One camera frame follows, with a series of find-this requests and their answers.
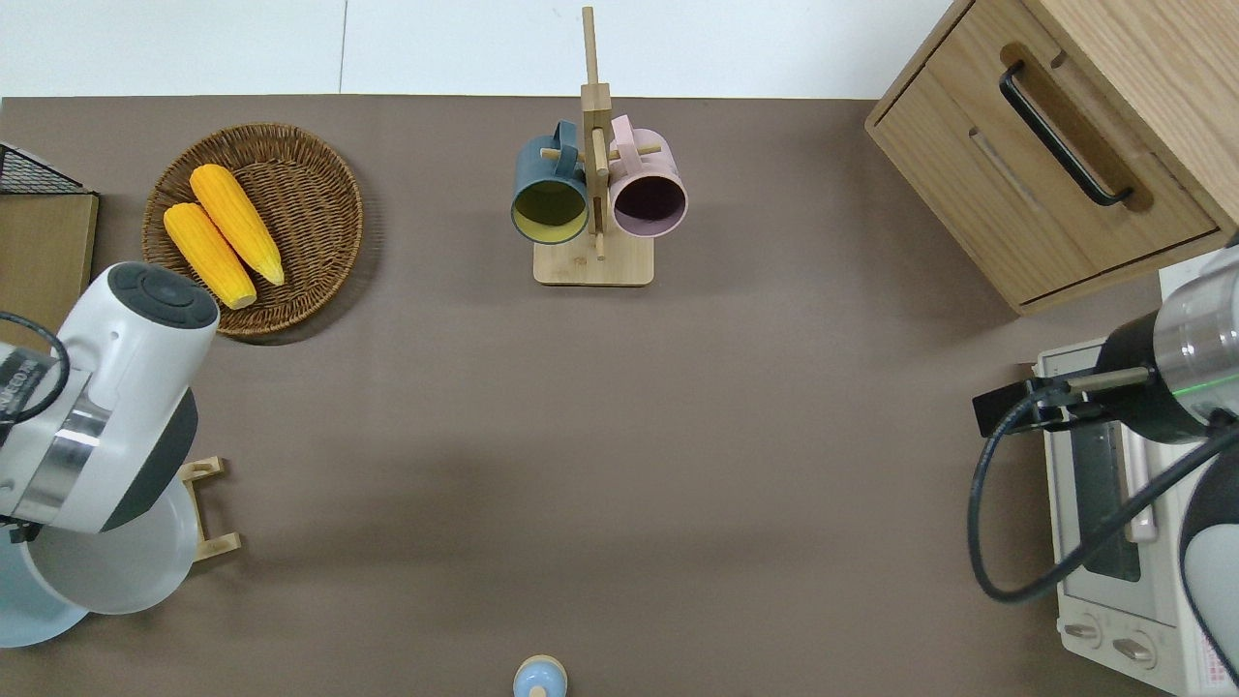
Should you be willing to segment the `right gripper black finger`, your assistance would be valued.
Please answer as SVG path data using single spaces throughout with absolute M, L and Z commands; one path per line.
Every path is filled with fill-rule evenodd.
M 980 437 L 992 437 L 1009 411 L 1042 387 L 1042 379 L 1018 379 L 973 397 L 973 413 Z
M 1088 392 L 1072 391 L 1070 381 L 1051 379 L 1040 399 L 1040 423 L 1044 431 L 1070 431 L 1097 418 L 1097 404 Z

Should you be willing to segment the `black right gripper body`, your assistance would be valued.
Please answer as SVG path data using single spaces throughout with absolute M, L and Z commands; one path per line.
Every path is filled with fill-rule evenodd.
M 1110 374 L 1137 366 L 1158 369 L 1154 350 L 1156 318 L 1158 313 L 1151 312 L 1111 331 L 1106 340 L 1103 340 L 1097 371 Z M 1160 374 L 1155 374 L 1149 383 L 1099 392 L 1097 401 L 1105 407 L 1106 413 L 1145 439 L 1184 444 L 1206 438 L 1206 425 L 1176 401 Z

